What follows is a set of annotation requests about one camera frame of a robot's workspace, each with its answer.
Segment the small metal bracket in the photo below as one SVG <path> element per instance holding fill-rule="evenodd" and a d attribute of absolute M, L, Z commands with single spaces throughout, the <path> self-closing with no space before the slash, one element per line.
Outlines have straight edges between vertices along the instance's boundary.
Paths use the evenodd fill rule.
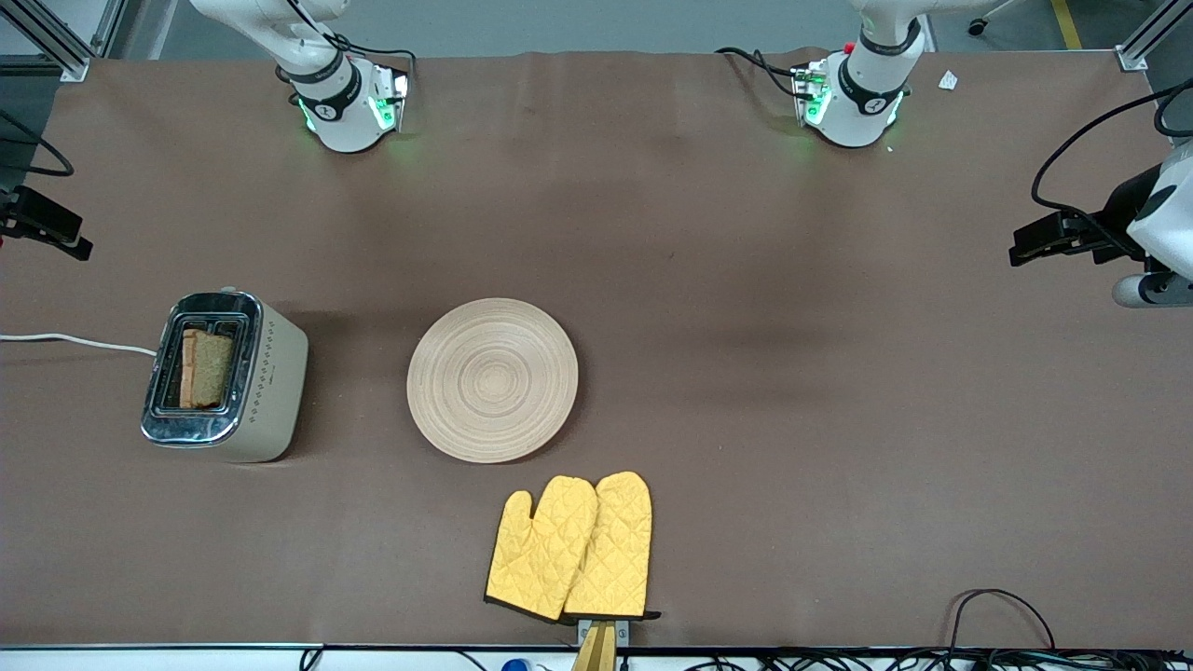
<path fill-rule="evenodd" d="M 614 647 L 620 650 L 630 645 L 630 621 L 626 618 L 579 618 L 575 624 L 576 644 L 581 646 L 594 628 L 608 629 Z"/>

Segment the brown table cover mat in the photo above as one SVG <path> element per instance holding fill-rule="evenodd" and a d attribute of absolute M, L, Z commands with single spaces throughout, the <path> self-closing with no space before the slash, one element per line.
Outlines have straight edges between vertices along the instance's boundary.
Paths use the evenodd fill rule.
<path fill-rule="evenodd" d="M 148 357 L 0 344 L 0 645 L 554 645 L 483 602 L 503 501 L 635 470 L 638 645 L 934 646 L 995 587 L 1065 647 L 1193 647 L 1193 309 L 1115 306 L 1125 261 L 1008 263 L 1044 158 L 1145 78 L 931 54 L 911 88 L 840 150 L 724 57 L 426 59 L 404 135 L 340 156 L 271 64 L 93 64 L 47 128 L 76 174 L 33 179 L 93 256 L 6 242 L 0 332 L 154 347 L 235 287 L 308 377 L 284 458 L 225 464 L 144 439 Z M 477 464 L 406 370 L 492 297 L 561 324 L 579 390 Z"/>

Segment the wooden stick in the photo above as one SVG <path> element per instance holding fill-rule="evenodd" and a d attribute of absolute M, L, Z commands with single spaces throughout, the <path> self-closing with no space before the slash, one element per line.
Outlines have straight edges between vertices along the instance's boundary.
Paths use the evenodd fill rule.
<path fill-rule="evenodd" d="M 570 671 L 616 671 L 616 621 L 588 621 Z"/>

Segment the beige chrome toaster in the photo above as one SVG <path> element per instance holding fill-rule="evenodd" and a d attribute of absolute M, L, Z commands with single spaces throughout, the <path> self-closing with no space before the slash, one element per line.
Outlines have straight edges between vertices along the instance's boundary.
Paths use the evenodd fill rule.
<path fill-rule="evenodd" d="M 234 340 L 223 401 L 179 406 L 183 331 Z M 225 288 L 180 298 L 168 314 L 146 388 L 142 436 L 154 447 L 225 463 L 280 458 L 293 441 L 309 358 L 305 333 L 255 294 Z"/>

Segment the yellow quilted oven mitt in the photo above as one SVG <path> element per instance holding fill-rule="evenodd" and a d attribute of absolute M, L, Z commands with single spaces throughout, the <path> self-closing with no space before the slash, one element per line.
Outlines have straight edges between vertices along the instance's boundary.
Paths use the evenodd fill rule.
<path fill-rule="evenodd" d="M 557 622 L 596 525 L 596 490 L 581 478 L 555 476 L 534 498 L 503 501 L 483 599 Z"/>
<path fill-rule="evenodd" d="M 570 618 L 650 621 L 651 490 L 637 472 L 617 472 L 596 484 L 596 523 L 564 603 Z"/>

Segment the aluminium frame post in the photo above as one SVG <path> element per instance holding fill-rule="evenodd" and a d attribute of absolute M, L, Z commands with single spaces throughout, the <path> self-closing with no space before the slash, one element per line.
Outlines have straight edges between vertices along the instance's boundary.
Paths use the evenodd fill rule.
<path fill-rule="evenodd" d="M 81 82 L 115 49 L 130 0 L 0 0 L 0 68 L 56 69 Z"/>
<path fill-rule="evenodd" d="M 1146 70 L 1146 55 L 1174 31 L 1185 17 L 1193 14 L 1193 0 L 1160 0 L 1145 21 L 1115 45 L 1115 57 L 1121 72 Z"/>

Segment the round wooden plate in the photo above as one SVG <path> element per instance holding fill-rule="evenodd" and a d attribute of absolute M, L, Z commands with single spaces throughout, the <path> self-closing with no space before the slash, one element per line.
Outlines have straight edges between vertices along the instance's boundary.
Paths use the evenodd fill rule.
<path fill-rule="evenodd" d="M 406 370 L 406 400 L 435 449 L 500 464 L 554 439 L 571 415 L 579 376 L 561 324 L 528 302 L 492 297 L 432 324 Z"/>

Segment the slice of toast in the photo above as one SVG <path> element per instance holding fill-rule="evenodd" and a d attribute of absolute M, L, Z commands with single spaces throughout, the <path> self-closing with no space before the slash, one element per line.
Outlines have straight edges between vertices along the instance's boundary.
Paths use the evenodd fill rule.
<path fill-rule="evenodd" d="M 227 375 L 233 365 L 234 340 L 203 330 L 183 331 L 183 378 L 179 406 L 206 410 L 225 396 Z"/>

